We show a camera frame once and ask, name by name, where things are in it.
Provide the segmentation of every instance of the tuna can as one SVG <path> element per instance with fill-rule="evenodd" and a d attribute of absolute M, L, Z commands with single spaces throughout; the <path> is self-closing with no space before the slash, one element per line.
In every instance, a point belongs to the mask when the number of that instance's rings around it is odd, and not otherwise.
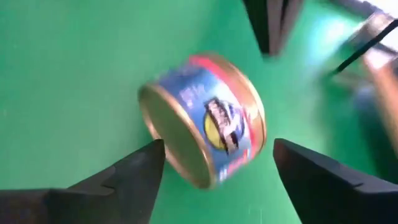
<path fill-rule="evenodd" d="M 217 55 L 195 55 L 139 90 L 144 121 L 166 158 L 195 186 L 213 188 L 255 158 L 266 141 L 261 99 Z"/>

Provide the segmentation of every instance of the can label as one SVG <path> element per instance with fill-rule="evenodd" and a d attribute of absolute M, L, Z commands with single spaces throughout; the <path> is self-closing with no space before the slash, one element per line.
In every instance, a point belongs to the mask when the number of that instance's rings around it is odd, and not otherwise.
<path fill-rule="evenodd" d="M 212 71 L 189 63 L 170 70 L 158 85 L 174 96 L 199 130 L 213 157 L 218 182 L 252 159 L 245 110 Z"/>

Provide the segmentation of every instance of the tin can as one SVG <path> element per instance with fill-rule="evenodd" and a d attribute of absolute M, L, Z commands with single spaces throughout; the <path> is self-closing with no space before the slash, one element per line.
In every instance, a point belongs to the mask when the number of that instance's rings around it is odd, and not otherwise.
<path fill-rule="evenodd" d="M 165 141 L 166 158 L 209 189 L 256 157 L 266 141 L 261 99 L 251 82 L 217 55 L 195 55 L 139 90 L 144 121 Z"/>

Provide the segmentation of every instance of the blue label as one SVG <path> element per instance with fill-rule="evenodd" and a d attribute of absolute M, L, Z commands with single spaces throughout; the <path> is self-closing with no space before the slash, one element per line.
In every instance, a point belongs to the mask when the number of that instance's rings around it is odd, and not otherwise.
<path fill-rule="evenodd" d="M 195 123 L 213 156 L 218 181 L 251 158 L 251 140 L 243 108 L 209 70 L 186 65 L 158 83 L 180 103 Z"/>

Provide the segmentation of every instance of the green surface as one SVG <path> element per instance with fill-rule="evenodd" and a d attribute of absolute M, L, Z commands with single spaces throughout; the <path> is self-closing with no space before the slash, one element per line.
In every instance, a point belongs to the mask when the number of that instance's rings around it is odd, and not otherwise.
<path fill-rule="evenodd" d="M 167 164 L 152 223 L 299 223 L 274 138 L 379 174 L 351 92 L 321 78 L 358 22 L 308 0 L 282 55 L 263 59 L 239 0 L 2 0 L 0 188 L 68 187 L 147 144 L 137 89 L 211 50 L 257 88 L 266 148 L 212 191 Z"/>

